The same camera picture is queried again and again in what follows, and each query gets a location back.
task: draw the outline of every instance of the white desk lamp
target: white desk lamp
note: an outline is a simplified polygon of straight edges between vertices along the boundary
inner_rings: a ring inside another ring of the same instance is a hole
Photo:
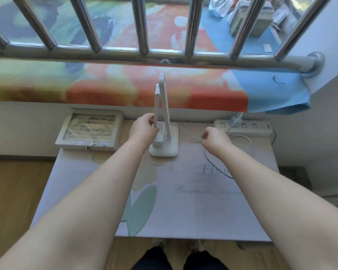
[[[164,112],[164,122],[158,121],[160,100]],[[178,154],[179,130],[178,127],[170,124],[164,73],[159,73],[159,83],[155,86],[153,127],[158,128],[159,132],[153,144],[149,147],[150,155],[155,157],[175,157]]]

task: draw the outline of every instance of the pants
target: pants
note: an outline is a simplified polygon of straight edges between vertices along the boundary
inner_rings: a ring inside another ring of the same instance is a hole
[[[145,252],[144,256],[131,270],[172,270],[166,254],[160,246],[154,246]],[[184,264],[183,270],[228,270],[217,258],[207,251],[190,254]]]

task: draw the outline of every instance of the white power strip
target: white power strip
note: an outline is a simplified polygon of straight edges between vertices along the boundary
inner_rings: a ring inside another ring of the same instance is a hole
[[[271,136],[273,133],[270,122],[262,120],[243,120],[230,128],[229,120],[217,119],[214,121],[213,127],[224,131],[229,130],[229,135]]]

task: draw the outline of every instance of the hand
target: hand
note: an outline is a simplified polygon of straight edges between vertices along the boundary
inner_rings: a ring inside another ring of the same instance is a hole
[[[223,148],[233,145],[227,133],[217,128],[207,127],[201,137],[203,147],[219,159]]]
[[[150,144],[153,143],[156,134],[159,129],[153,128],[151,124],[153,124],[153,113],[148,113],[143,115],[142,117],[135,120],[133,125],[131,126],[129,133],[129,140],[134,140],[135,142],[139,142],[143,145],[143,148],[148,149]]]

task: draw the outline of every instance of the white sneaker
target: white sneaker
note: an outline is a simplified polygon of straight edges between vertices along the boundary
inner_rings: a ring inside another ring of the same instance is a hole
[[[190,254],[196,253],[196,252],[202,252],[204,251],[204,245],[205,242],[203,240],[193,240],[190,242],[189,250],[187,252],[187,255],[185,256],[184,262],[187,260]]]
[[[160,246],[165,252],[165,248],[167,246],[167,239],[153,238],[153,246]]]

